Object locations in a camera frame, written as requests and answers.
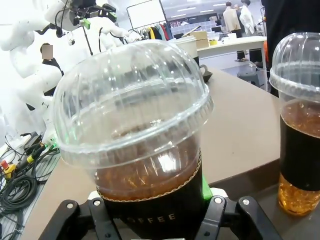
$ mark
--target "iced coffee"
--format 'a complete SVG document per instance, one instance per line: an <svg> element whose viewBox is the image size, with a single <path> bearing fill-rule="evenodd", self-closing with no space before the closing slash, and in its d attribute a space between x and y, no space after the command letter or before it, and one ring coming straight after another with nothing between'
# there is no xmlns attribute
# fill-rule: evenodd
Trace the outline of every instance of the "iced coffee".
<svg viewBox="0 0 320 240"><path fill-rule="evenodd" d="M295 216L310 213L320 200L319 49L319 33L293 33L276 47L270 70L280 105L278 202Z"/></svg>
<svg viewBox="0 0 320 240"><path fill-rule="evenodd" d="M320 200L318 151L320 104L294 101L281 113L281 175L278 199L282 208L303 216Z"/></svg>
<svg viewBox="0 0 320 240"><path fill-rule="evenodd" d="M69 71L54 124L63 160L89 173L112 218L142 239L191 240L207 207L200 134L213 106L186 51L145 40Z"/></svg>

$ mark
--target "yellow connector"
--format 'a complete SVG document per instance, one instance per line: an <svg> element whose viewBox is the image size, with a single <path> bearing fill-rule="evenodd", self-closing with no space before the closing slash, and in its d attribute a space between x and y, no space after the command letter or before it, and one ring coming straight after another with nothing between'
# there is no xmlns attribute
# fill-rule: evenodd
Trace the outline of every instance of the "yellow connector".
<svg viewBox="0 0 320 240"><path fill-rule="evenodd" d="M12 173L16 170L15 164L8 164L5 160L1 162L1 166L3 168L3 172L5 173L5 179L12 178Z"/></svg>

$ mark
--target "ceiling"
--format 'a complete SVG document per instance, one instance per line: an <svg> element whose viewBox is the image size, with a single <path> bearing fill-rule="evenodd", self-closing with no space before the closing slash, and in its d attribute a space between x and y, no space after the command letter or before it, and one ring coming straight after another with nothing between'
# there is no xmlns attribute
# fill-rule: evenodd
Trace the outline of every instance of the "ceiling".
<svg viewBox="0 0 320 240"><path fill-rule="evenodd" d="M229 0L233 5L238 4L242 5L241 0ZM96 0L97 4L105 3L106 0ZM115 6L117 9L116 13L118 16L118 20L122 21L128 18L127 7L146 2L146 0L108 0L109 4ZM227 0L161 0L162 6L164 8L164 13L169 21L174 19L181 19L184 17L191 17L197 15L210 14L215 12L223 12L226 9L225 3ZM186 8L194 8L184 11L178 11ZM202 12L205 10L214 10L210 12ZM176 15L186 14L180 17L174 17Z"/></svg>
<svg viewBox="0 0 320 240"><path fill-rule="evenodd" d="M26 9L33 9L35 2L43 2L52 3L53 0L14 0L16 3L19 2L19 8L14 8L14 4L11 1L4 1L3 4L4 9L7 9L8 14L2 14L0 16L0 24L11 24L17 18L17 16L25 15ZM146 2L147 0L96 0L96 3L102 6L105 3L109 3L114 6L117 11L118 20L122 21L128 19L127 14L127 7L136 5L139 3ZM181 19L184 17L191 17L196 15L203 15L203 14L210 14L215 12L222 12L226 9L225 5L222 6L213 6L214 4L225 4L227 0L161 0L162 6L164 8L164 13L168 20L172 21L174 19ZM230 0L232 4L241 5L241 0ZM194 8L184 11L178 11L180 9L186 8ZM200 11L205 10L214 10L210 12L203 12ZM172 16L186 14L184 16L172 18Z"/></svg>

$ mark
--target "white cup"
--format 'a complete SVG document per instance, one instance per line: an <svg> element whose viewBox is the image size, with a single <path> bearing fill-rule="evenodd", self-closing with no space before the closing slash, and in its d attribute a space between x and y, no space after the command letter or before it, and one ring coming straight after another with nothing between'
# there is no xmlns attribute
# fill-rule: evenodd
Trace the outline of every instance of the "white cup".
<svg viewBox="0 0 320 240"><path fill-rule="evenodd" d="M179 48L185 50L198 64L199 56L197 50L197 40L194 36L186 36L179 39L170 40L171 43L176 44Z"/></svg>

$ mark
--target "table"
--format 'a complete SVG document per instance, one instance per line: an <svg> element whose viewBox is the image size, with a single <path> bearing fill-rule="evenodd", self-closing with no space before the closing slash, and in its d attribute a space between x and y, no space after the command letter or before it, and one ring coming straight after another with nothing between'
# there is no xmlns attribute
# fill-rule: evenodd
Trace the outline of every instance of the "table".
<svg viewBox="0 0 320 240"><path fill-rule="evenodd" d="M209 184L264 166L280 157L279 99L213 68L209 81L215 102L201 133L203 174ZM84 171L61 159L25 225L21 240L38 239L59 204L82 204L95 185Z"/></svg>
<svg viewBox="0 0 320 240"><path fill-rule="evenodd" d="M214 55L227 54L247 49L261 49L263 62L264 90L268 89L267 62L264 50L266 36L249 36L229 40L226 43L220 43L205 48L198 49L199 58L207 58Z"/></svg>

